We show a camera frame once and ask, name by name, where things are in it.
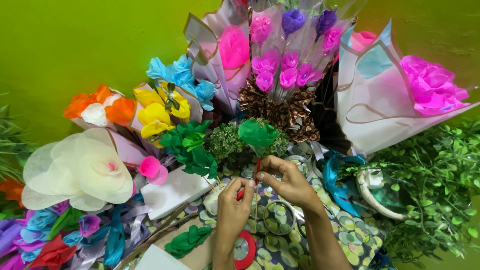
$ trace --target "hand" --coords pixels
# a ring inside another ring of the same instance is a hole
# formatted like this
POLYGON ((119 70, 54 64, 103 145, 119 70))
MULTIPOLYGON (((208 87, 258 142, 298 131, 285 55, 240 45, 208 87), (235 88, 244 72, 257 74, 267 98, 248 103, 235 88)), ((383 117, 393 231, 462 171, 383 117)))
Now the hand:
POLYGON ((297 165, 291 161, 268 156, 260 163, 257 178, 271 186, 282 198, 303 210, 317 211, 318 206, 323 208, 315 190, 303 177, 297 165), (278 181, 272 174, 280 176, 282 181, 278 181))
POLYGON ((233 248, 235 240, 245 228, 250 209, 252 208, 255 181, 245 178, 234 178, 218 195, 218 215, 216 221, 217 243, 224 247, 233 248), (245 187, 241 201, 237 201, 237 193, 245 187))

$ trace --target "teal ribbon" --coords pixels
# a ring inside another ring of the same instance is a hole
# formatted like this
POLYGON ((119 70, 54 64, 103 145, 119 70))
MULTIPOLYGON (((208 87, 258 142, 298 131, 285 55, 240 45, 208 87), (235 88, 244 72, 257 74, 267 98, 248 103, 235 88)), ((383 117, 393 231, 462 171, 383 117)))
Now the teal ribbon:
POLYGON ((93 234, 92 240, 89 242, 86 238, 82 239, 82 245, 95 245, 107 236, 107 245, 105 247, 105 255, 103 257, 104 265, 117 265, 120 262, 121 255, 125 248, 125 231, 120 221, 120 214, 124 204, 118 204, 113 209, 112 221, 106 226, 100 228, 93 234))
POLYGON ((321 161, 325 162, 325 167, 322 172, 324 177, 324 186, 325 189, 333 195, 335 202, 345 211, 348 213, 360 217, 360 210, 361 207, 354 205, 352 203, 347 202, 345 199, 348 198, 347 194, 355 194, 355 189, 351 188, 350 185, 345 185, 345 187, 336 186, 336 178, 338 175, 338 171, 340 170, 340 164, 342 161, 344 162, 354 162, 358 164, 365 164, 365 160, 361 156, 353 156, 353 157, 342 157, 336 151, 330 149, 330 151, 324 154, 328 157, 327 159, 321 159, 321 161))

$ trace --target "forearm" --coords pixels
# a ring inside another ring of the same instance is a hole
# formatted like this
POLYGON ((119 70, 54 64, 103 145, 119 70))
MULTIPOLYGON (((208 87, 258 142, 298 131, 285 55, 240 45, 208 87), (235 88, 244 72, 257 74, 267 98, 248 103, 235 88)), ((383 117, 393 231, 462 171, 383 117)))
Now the forearm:
POLYGON ((333 234, 332 224, 323 204, 320 202, 303 213, 312 269, 351 270, 350 263, 333 234))
POLYGON ((233 243, 222 239, 220 231, 217 232, 216 237, 212 270, 235 270, 233 243))

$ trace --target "patterned tablecloth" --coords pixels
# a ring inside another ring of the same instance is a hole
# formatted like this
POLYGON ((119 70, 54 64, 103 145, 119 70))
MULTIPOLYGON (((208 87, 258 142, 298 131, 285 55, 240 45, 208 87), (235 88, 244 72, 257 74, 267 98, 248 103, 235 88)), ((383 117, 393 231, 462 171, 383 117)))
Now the patterned tablecloth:
MULTIPOLYGON (((383 240, 388 233, 379 229, 377 221, 369 214, 362 210, 362 218, 357 218, 349 213, 340 210, 338 205, 333 202, 329 194, 322 187, 322 179, 319 172, 312 170, 310 161, 301 161, 293 158, 291 161, 297 163, 299 169, 303 172, 309 183, 315 189, 318 197, 332 211, 335 218, 331 221, 332 229, 338 239, 340 246, 347 255, 347 258, 354 270, 366 270, 373 256, 382 246, 383 240)), ((218 173, 222 183, 228 183, 232 178, 241 176, 251 178, 252 169, 255 164, 252 162, 249 166, 245 166, 243 171, 229 171, 223 166, 221 172, 218 173)), ((193 212, 197 212, 200 220, 205 225, 216 226, 216 216, 211 216, 203 205, 205 196, 192 202, 178 217, 177 220, 193 212)), ((266 226, 269 226, 275 232, 283 232, 288 230, 292 225, 292 213, 281 204, 273 204, 267 212, 266 223, 264 223, 265 206, 275 199, 281 199, 271 187, 263 183, 259 183, 258 189, 258 212, 257 222, 255 223, 255 197, 252 202, 252 210, 250 218, 245 226, 245 230, 249 231, 256 240, 257 255, 254 262, 247 268, 248 270, 310 270, 311 262, 309 256, 309 248, 307 239, 303 237, 297 224, 294 229, 286 235, 275 235, 269 232, 266 226)), ((145 224, 150 231, 154 231, 167 217, 161 221, 150 221, 146 219, 145 224)), ((241 248, 241 241, 235 244, 236 259, 244 258, 246 252, 241 248)), ((132 264, 137 264, 140 258, 135 259, 132 264)))

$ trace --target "red paper flower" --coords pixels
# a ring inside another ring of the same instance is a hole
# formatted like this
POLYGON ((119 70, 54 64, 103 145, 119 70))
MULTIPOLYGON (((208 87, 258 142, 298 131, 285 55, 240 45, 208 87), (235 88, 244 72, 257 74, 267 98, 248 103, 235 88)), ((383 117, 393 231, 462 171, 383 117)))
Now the red paper flower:
POLYGON ((50 270, 58 270, 62 264, 73 257, 76 251, 76 246, 68 246, 58 234, 43 246, 40 254, 30 267, 48 266, 50 270))

